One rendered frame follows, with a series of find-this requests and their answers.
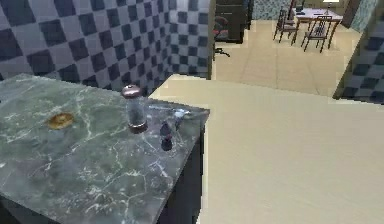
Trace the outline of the round brown bread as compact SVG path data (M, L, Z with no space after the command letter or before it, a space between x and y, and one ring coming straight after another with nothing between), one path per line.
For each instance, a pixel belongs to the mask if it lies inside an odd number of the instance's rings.
M70 113L59 113L52 116L48 121L47 125L51 129L60 130L68 127L74 122L74 116Z

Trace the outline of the dark wine glass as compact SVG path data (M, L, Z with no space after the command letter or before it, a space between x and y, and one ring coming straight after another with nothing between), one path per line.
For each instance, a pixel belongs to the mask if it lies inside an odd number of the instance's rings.
M161 147L164 151L172 149L172 131L167 122L163 122L160 128Z

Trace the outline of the clear shaker with copper cap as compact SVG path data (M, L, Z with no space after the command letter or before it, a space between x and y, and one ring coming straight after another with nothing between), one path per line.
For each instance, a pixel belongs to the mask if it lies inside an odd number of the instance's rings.
M129 84L121 90L121 95L126 100L126 115L130 130L133 133L143 132L147 127L147 104L141 89Z

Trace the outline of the black office chair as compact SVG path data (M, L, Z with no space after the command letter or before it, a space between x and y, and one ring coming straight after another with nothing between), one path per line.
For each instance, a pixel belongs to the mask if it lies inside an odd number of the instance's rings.
M214 25L214 29L213 29L214 42L215 43L219 40L219 36L222 33L228 34L227 24L228 24L228 21L226 18L221 17L221 16L215 17L215 25ZM227 57L230 56L230 54L226 53L223 48L217 48L215 43L213 44L214 55L223 54L223 55L226 55Z

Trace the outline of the dark tall cabinet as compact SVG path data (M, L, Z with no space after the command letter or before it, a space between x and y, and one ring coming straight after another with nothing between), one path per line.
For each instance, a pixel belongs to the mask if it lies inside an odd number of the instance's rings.
M221 29L217 41L241 44L249 27L249 0L216 0L215 29Z

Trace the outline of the green marble kitchen counter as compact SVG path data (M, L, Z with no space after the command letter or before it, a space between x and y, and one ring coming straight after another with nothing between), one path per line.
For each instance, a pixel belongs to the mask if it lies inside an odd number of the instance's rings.
M0 224L197 224L209 112L148 104L146 130L133 133L115 91L27 74L1 81ZM150 106L190 114L175 130L170 112ZM59 113L74 122L51 129Z

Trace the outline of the brown wooden dining chair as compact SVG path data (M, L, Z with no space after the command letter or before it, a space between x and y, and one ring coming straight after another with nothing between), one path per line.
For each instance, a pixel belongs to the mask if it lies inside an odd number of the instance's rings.
M294 20L294 8L296 7L296 2L297 0L291 0L288 14L287 14L287 19L288 20Z
M328 37L329 30L331 27L332 17L331 16L318 16L314 19L312 27L309 31L304 34L301 45L304 47L304 51L307 50L310 41L315 41L316 46L320 46L320 52L323 51L325 41Z
M279 42L281 42L283 34L287 33L288 36L293 35L293 39L291 40L291 43L294 43L296 41L297 32L298 32L298 27L295 24L295 21L288 19L286 9L281 9L279 11L279 16L278 16L273 39L276 39L277 34L280 34Z

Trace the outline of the brown wooden dining table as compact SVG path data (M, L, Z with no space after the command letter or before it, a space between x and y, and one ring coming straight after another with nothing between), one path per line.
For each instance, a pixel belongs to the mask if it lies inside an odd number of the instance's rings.
M310 24L313 24L319 16L331 16L331 31L327 45L327 48L330 48L336 28L343 20L343 17L341 15L338 15L328 9L316 8L303 8L301 11L299 11L297 8L294 8L291 10L291 12L297 19L296 27L299 27L300 24L304 22L309 22Z

